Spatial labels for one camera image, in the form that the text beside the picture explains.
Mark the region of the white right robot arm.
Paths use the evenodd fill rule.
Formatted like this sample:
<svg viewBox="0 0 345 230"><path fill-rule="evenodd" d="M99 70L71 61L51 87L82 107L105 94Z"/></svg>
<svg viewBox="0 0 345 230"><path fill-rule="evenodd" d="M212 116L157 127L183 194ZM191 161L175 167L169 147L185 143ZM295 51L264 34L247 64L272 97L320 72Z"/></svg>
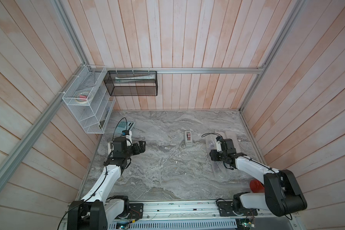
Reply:
<svg viewBox="0 0 345 230"><path fill-rule="evenodd" d="M216 148L209 153L214 162L223 162L226 169L243 171L264 186L264 192L239 193L233 196L232 212L246 215L256 209L271 211L277 217L307 209L307 201L290 170L278 170L238 152L231 139L216 137Z"/></svg>

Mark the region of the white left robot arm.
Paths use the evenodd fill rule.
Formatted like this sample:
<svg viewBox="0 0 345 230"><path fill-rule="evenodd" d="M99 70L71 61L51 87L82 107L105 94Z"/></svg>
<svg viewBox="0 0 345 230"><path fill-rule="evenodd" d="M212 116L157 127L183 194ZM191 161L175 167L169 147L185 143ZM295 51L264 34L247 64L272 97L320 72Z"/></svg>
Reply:
<svg viewBox="0 0 345 230"><path fill-rule="evenodd" d="M109 194L125 169L131 164L131 157L144 153L146 142L132 142L131 134L117 137L107 143L108 157L103 163L101 176L90 191L78 201L73 201L64 217L68 230L107 230L116 218L127 219L128 224L139 218L137 211L130 209L128 196Z"/></svg>

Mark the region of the dark purple bottle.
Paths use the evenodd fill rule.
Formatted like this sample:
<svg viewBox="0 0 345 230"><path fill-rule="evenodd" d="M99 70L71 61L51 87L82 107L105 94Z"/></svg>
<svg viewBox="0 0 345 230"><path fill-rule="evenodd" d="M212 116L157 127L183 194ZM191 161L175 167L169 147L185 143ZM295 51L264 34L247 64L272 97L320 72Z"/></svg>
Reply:
<svg viewBox="0 0 345 230"><path fill-rule="evenodd" d="M219 133L213 133L208 134L204 137L206 142L206 150L208 153L209 163L211 164L211 168L213 171L213 175L216 179L223 180L228 176L228 171L222 160L219 157L219 151L217 148L217 139L221 138L221 134Z"/></svg>

